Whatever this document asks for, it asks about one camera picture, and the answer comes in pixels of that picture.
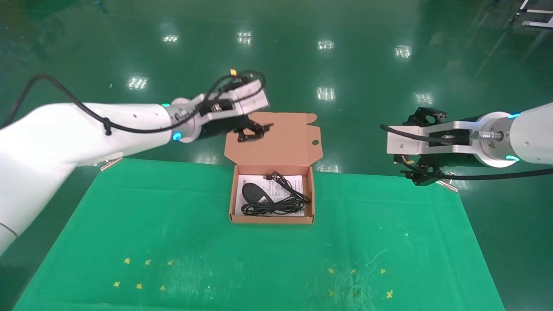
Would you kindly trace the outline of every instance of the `cardboard box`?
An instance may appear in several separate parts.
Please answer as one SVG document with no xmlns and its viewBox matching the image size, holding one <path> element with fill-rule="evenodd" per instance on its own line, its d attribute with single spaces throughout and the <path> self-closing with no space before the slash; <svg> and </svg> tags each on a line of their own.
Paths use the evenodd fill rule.
<svg viewBox="0 0 553 311">
<path fill-rule="evenodd" d="M 229 216 L 231 222 L 255 224 L 312 224 L 315 219 L 315 184 L 311 164 L 322 158 L 321 129 L 308 125 L 317 119 L 313 113 L 256 112 L 250 119 L 261 125 L 274 123 L 265 136 L 255 142 L 239 143 L 238 134 L 227 134 L 225 156 L 235 162 Z M 305 216 L 236 215 L 238 175 L 301 175 L 304 194 L 311 198 Z"/>
</svg>

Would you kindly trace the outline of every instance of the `instruction paper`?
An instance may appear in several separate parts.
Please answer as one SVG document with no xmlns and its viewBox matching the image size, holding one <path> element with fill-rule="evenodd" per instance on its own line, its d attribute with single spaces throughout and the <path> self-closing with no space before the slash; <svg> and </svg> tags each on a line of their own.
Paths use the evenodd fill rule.
<svg viewBox="0 0 553 311">
<path fill-rule="evenodd" d="M 292 189 L 298 191 L 299 193 L 304 192 L 304 184 L 302 182 L 301 175 L 285 176 L 285 178 L 290 182 L 290 184 L 292 184 Z M 244 213 L 242 213 L 242 205 L 246 204 L 247 202 L 242 195 L 242 187 L 247 183 L 258 185 L 269 195 L 273 202 L 286 199 L 290 196 L 290 193 L 286 189 L 282 188 L 281 185 L 273 180 L 266 180 L 264 175 L 238 175 L 238 189 L 236 190 L 236 208 L 234 209 L 235 215 L 244 215 Z M 286 215 L 276 215 L 273 213 L 268 214 L 268 216 L 270 215 L 303 217 L 305 216 L 305 208 L 302 208 L 295 213 L 290 213 Z"/>
</svg>

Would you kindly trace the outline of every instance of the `green tablecloth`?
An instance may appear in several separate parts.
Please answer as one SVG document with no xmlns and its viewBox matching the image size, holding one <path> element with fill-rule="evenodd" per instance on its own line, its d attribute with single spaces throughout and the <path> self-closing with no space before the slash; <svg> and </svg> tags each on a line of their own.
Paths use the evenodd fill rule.
<svg viewBox="0 0 553 311">
<path fill-rule="evenodd" d="M 315 173 L 313 225 L 232 224 L 232 169 L 100 173 L 15 310 L 504 310 L 456 193 Z"/>
</svg>

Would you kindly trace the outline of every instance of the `box flap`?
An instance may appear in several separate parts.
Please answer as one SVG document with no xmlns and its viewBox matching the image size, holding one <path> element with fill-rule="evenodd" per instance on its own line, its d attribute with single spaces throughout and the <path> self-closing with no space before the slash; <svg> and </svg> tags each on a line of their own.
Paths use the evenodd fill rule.
<svg viewBox="0 0 553 311">
<path fill-rule="evenodd" d="M 317 119 L 315 114 L 256 112 L 249 118 L 274 125 L 254 142 L 239 143 L 238 134 L 227 134 L 225 156 L 236 164 L 308 166 L 322 158 L 321 129 L 308 125 Z"/>
</svg>

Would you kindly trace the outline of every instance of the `green floor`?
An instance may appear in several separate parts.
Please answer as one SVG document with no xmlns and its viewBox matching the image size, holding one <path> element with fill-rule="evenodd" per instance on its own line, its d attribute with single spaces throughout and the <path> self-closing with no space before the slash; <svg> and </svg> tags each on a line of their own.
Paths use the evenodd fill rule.
<svg viewBox="0 0 553 311">
<path fill-rule="evenodd" d="M 83 101 L 165 102 L 205 92 L 229 68 L 257 69 L 271 111 L 318 115 L 325 156 L 316 170 L 399 175 L 380 123 L 401 123 L 421 105 L 455 119 L 553 101 L 553 37 L 520 26 L 545 17 L 523 14 L 504 27 L 520 2 L 0 0 L 0 116 L 37 72 Z M 179 37 L 164 42 L 168 35 Z M 133 76 L 146 77 L 146 87 L 129 90 Z M 24 110 L 56 101 L 66 99 L 39 85 Z M 223 143 L 170 144 L 136 157 L 230 164 Z M 96 171 L 77 170 L 0 258 L 1 307 L 13 304 Z M 508 310 L 553 309 L 552 185 L 550 177 L 457 183 Z"/>
</svg>

